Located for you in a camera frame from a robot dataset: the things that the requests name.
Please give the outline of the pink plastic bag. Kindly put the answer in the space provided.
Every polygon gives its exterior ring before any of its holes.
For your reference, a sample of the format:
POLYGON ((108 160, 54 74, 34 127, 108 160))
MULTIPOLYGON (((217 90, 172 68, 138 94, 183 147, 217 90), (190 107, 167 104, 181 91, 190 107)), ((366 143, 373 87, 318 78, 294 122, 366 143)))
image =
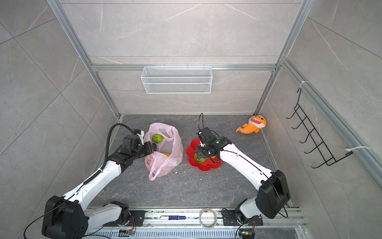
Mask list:
POLYGON ((149 126, 144 141, 150 141, 152 135, 161 134, 163 141, 157 145, 156 151, 144 157, 145 166, 149 170, 149 180, 153 181, 170 173, 183 161, 184 147, 178 130, 168 124, 155 122, 149 126))

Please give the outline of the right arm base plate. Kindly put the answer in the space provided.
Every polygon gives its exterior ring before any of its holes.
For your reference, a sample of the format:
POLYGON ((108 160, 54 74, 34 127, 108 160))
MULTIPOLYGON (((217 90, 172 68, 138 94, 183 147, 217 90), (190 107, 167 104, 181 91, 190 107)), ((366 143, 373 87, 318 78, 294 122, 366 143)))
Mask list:
POLYGON ((220 213, 223 217, 223 224, 225 226, 241 226, 246 224, 251 226, 262 226, 264 224, 261 215, 256 215, 252 218, 246 218, 240 212, 235 210, 228 210, 226 208, 221 209, 220 213))

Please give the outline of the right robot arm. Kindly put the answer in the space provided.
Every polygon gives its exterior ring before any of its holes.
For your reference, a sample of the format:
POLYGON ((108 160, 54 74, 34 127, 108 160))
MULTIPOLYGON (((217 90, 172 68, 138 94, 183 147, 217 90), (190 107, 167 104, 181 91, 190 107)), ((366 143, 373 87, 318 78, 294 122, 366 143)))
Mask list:
POLYGON ((197 133, 201 145, 196 147, 199 159, 217 157, 244 175, 257 190, 257 195, 246 199, 235 209, 240 224, 248 223, 253 217, 264 215, 275 218, 285 209, 290 200, 286 176, 280 171, 273 172, 253 161, 225 137, 217 138, 205 127, 197 133))

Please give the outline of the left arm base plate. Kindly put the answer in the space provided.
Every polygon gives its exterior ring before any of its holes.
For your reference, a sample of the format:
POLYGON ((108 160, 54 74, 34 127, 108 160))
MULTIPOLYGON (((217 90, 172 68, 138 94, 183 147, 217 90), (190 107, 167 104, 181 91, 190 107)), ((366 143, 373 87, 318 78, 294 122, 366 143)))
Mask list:
POLYGON ((133 225, 141 227, 143 226, 145 213, 144 210, 123 211, 117 224, 121 227, 132 227, 133 225))

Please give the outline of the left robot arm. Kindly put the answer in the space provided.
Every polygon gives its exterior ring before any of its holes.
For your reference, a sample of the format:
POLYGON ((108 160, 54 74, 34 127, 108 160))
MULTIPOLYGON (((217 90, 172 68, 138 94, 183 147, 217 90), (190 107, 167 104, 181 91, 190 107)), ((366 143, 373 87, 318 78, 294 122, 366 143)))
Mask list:
POLYGON ((53 196, 45 205, 42 235, 51 239, 80 239, 90 230, 114 223, 125 226, 132 221, 129 206, 112 201, 88 209, 91 201, 133 161, 152 154, 156 145, 143 142, 139 135, 127 135, 115 152, 107 157, 104 168, 65 195, 53 196))

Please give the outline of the green bumpy fruit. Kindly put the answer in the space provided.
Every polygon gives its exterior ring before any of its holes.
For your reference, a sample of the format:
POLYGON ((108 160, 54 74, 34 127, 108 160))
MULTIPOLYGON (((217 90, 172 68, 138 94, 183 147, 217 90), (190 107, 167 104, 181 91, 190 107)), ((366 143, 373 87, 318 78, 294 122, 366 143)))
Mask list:
POLYGON ((204 162, 206 161, 206 159, 205 159, 205 158, 199 158, 198 155, 195 154, 195 155, 194 155, 194 161, 195 161, 196 163, 202 164, 202 163, 204 163, 204 162))

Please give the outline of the red flower-shaped bowl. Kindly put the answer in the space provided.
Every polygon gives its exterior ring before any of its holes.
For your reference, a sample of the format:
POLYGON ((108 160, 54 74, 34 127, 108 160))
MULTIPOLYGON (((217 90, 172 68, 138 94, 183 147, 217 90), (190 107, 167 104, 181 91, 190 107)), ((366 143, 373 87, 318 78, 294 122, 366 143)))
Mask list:
POLYGON ((222 166, 222 161, 217 158, 213 157, 206 158, 206 161, 202 164, 196 163, 194 161, 194 155, 196 154, 196 147, 201 144, 201 141, 196 138, 191 141, 190 146, 186 150, 186 154, 188 156, 188 162, 192 167, 197 167, 200 171, 208 172, 211 169, 218 169, 222 166))

